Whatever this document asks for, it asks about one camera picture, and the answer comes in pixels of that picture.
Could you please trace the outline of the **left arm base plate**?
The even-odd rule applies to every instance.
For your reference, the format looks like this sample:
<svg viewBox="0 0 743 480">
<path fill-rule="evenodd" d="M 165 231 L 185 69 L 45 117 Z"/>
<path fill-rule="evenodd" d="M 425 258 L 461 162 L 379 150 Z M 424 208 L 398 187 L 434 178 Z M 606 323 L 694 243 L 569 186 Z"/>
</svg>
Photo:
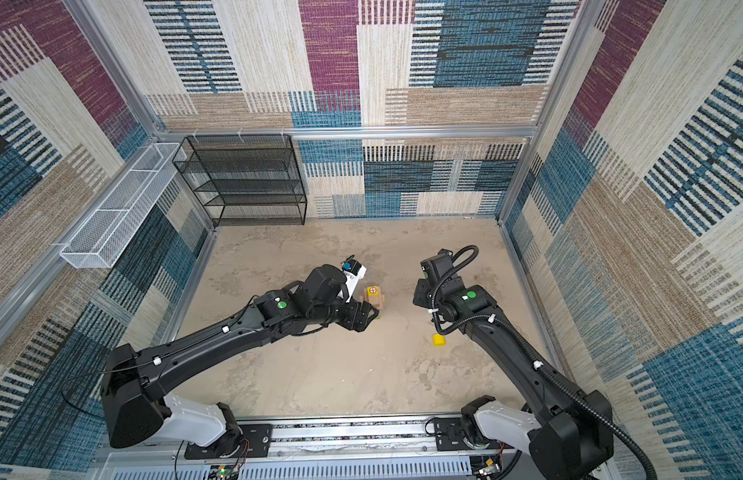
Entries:
<svg viewBox="0 0 743 480">
<path fill-rule="evenodd" d="M 183 452 L 185 460 L 265 458 L 269 454 L 273 425 L 267 423 L 239 424 L 238 431 L 225 434 L 211 446 L 189 444 Z"/>
</svg>

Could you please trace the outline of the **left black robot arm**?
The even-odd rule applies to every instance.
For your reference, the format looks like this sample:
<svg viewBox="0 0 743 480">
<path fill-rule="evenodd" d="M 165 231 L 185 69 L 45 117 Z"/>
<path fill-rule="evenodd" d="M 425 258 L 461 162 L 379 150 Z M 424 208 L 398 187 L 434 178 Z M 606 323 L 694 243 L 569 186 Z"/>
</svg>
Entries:
<svg viewBox="0 0 743 480">
<path fill-rule="evenodd" d="M 201 404 L 175 388 L 227 359 L 289 336 L 307 336 L 337 324 L 363 332 L 377 308 L 352 296 L 366 268 L 354 258 L 314 268 L 307 280 L 253 296 L 235 314 L 171 342 L 136 351 L 113 349 L 101 383 L 109 444 L 125 449 L 151 439 L 185 441 L 216 457 L 243 448 L 231 408 Z"/>
</svg>

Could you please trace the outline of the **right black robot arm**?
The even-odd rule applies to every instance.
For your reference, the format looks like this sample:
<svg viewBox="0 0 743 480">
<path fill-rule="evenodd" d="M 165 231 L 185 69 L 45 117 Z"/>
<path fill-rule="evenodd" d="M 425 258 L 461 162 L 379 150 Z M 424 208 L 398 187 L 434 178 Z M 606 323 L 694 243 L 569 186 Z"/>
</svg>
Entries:
<svg viewBox="0 0 743 480">
<path fill-rule="evenodd" d="M 531 456 L 544 478 L 587 476 L 615 453 L 615 436 L 605 424 L 611 420 L 611 404 L 603 394 L 586 394 L 546 362 L 485 288 L 465 286 L 455 261 L 459 255 L 471 262 L 477 248 L 443 249 L 421 261 L 423 278 L 413 304 L 433 316 L 438 334 L 459 330 L 481 346 L 529 406 L 521 411 L 489 400 L 469 415 L 477 430 Z"/>
</svg>

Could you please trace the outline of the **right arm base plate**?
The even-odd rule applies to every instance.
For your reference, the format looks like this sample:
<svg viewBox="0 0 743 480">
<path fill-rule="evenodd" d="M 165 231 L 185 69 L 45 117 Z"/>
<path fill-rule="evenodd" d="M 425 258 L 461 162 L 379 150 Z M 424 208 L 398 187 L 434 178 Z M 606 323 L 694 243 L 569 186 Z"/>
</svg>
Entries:
<svg viewBox="0 0 743 480">
<path fill-rule="evenodd" d="M 479 437 L 475 428 L 457 417 L 431 417 L 425 421 L 425 433 L 435 440 L 438 452 L 501 449 L 499 442 Z"/>
</svg>

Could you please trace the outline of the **small square wood block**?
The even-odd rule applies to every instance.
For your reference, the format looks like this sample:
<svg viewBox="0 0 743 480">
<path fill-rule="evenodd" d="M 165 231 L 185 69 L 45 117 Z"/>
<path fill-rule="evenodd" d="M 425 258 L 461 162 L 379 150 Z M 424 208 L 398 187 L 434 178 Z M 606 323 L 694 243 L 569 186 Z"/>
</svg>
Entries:
<svg viewBox="0 0 743 480">
<path fill-rule="evenodd" d="M 387 304 L 387 302 L 385 301 L 385 296 L 381 295 L 377 297 L 377 299 L 375 299 L 375 307 L 377 309 L 381 310 L 385 308 L 385 304 Z"/>
</svg>

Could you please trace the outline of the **yellow cylinder block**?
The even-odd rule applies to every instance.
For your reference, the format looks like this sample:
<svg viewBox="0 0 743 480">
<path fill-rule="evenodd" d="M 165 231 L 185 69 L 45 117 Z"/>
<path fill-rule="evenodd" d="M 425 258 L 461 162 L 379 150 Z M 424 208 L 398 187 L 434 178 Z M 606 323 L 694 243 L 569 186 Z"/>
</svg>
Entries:
<svg viewBox="0 0 743 480">
<path fill-rule="evenodd" d="M 445 340 L 445 336 L 441 334 L 433 334 L 433 346 L 439 347 L 439 346 L 445 346 L 447 345 L 447 340 Z"/>
</svg>

